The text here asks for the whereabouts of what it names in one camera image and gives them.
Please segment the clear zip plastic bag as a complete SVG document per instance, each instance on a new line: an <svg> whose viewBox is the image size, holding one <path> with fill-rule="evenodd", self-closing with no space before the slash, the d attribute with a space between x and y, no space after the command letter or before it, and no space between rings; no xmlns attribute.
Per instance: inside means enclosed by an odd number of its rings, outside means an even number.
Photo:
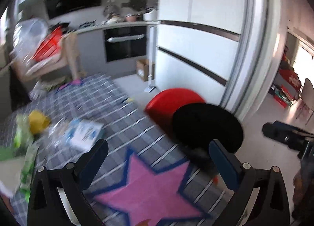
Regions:
<svg viewBox="0 0 314 226"><path fill-rule="evenodd" d="M63 145L67 141L69 121L62 118L57 123L51 125L48 130L49 144L53 147Z"/></svg>

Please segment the green plastic bag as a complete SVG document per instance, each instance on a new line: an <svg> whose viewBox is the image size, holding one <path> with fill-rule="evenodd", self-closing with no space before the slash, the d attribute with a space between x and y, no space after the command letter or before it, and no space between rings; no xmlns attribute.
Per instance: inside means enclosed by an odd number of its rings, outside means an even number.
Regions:
<svg viewBox="0 0 314 226"><path fill-rule="evenodd" d="M1 194L12 198L17 191L29 194L38 144L25 114L16 116L16 133L11 147L1 147Z"/></svg>

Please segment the blue white milk carton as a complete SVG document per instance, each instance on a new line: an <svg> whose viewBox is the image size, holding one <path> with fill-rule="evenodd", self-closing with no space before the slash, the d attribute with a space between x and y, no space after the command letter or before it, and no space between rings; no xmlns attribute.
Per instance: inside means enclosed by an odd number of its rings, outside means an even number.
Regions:
<svg viewBox="0 0 314 226"><path fill-rule="evenodd" d="M65 139L74 148L88 152L103 135L103 123L75 118L68 125Z"/></svg>

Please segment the grey checkered star rug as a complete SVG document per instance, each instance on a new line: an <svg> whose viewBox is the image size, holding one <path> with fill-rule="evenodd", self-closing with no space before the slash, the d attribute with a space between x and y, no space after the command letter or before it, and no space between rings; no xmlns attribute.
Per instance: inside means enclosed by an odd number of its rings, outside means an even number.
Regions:
<svg viewBox="0 0 314 226"><path fill-rule="evenodd" d="M154 170L165 169L185 159L175 143L141 111L134 102L126 102L127 94L106 74L86 77L82 85L68 86L49 94L10 114L1 123L1 145L11 146L16 132L16 115L41 111L53 121L61 118L82 118L104 124L104 139L109 154L85 193L92 193L122 180L127 149L132 148ZM46 152L42 145L37 153L37 165L47 169L62 168L76 162L82 152L69 147ZM230 195L213 184L211 177L193 167L185 185L184 194L212 217L198 221L166 222L164 225L212 225L226 207ZM28 204L25 196L17 192L10 200L14 217L20 225L27 225ZM127 215L107 209L91 201L91 206L105 225L127 225Z"/></svg>

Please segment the beige wooden chair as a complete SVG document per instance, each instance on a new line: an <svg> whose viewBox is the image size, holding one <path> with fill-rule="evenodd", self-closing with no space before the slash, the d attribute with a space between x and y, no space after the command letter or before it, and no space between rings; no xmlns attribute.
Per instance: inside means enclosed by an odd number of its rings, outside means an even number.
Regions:
<svg viewBox="0 0 314 226"><path fill-rule="evenodd" d="M68 66L73 80L84 77L87 73L83 69L80 60L80 52L78 48L78 34L70 32L61 38L61 52L52 56L52 59L46 59L30 67L26 70L21 60L11 61L13 71L22 82L28 82L32 79L40 79L42 76Z"/></svg>

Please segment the small cardboard box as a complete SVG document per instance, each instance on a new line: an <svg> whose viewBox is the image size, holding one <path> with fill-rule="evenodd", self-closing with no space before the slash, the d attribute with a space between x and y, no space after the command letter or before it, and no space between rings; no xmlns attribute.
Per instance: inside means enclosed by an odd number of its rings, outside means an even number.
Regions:
<svg viewBox="0 0 314 226"><path fill-rule="evenodd" d="M136 74L144 82L149 80L149 60L139 59L136 61Z"/></svg>

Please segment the clear plastic bag on chair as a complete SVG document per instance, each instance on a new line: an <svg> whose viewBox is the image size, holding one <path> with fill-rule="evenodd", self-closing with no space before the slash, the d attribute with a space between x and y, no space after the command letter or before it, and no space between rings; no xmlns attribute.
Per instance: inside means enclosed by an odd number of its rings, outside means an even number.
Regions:
<svg viewBox="0 0 314 226"><path fill-rule="evenodd" d="M13 34L13 52L16 57L31 56L48 34L48 25L42 18L17 23Z"/></svg>

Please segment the built-in black oven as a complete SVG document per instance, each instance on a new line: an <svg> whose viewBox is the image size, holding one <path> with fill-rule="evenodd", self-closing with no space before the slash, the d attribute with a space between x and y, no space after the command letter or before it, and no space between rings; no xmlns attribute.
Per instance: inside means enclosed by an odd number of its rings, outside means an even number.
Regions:
<svg viewBox="0 0 314 226"><path fill-rule="evenodd" d="M106 61L146 55L147 27L129 26L104 30Z"/></svg>

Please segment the black frying pan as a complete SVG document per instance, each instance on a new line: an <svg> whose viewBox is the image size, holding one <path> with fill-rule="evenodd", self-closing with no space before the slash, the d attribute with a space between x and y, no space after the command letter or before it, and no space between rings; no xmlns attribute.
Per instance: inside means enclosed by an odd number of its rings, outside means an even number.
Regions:
<svg viewBox="0 0 314 226"><path fill-rule="evenodd" d="M127 3L121 3L121 8L131 8L142 12L147 8L147 0L129 0Z"/></svg>

